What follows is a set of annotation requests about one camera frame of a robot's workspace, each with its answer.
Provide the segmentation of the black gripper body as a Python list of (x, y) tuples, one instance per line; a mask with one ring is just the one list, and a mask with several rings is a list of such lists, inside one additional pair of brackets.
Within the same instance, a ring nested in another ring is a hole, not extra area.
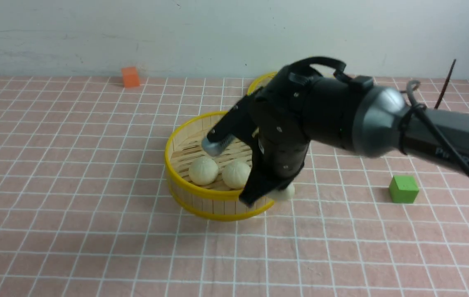
[(252, 177), (265, 186), (287, 186), (303, 169), (310, 139), (295, 120), (260, 120), (253, 138)]

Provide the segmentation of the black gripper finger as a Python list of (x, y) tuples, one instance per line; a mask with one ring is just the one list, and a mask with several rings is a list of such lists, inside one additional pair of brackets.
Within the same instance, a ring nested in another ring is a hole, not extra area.
[(269, 193), (285, 190), (293, 181), (293, 177), (282, 177), (266, 165), (257, 165), (250, 170), (246, 184), (239, 195), (239, 201), (247, 207)]

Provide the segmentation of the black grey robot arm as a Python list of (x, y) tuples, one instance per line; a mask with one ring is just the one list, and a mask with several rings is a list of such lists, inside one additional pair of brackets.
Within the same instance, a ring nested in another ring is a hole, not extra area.
[(327, 57), (306, 58), (248, 96), (258, 134), (242, 203), (286, 188), (304, 167), (312, 141), (367, 158), (397, 150), (469, 178), (469, 113), (418, 103), (417, 80), (401, 92), (375, 85), (372, 77), (351, 78), (344, 67)]

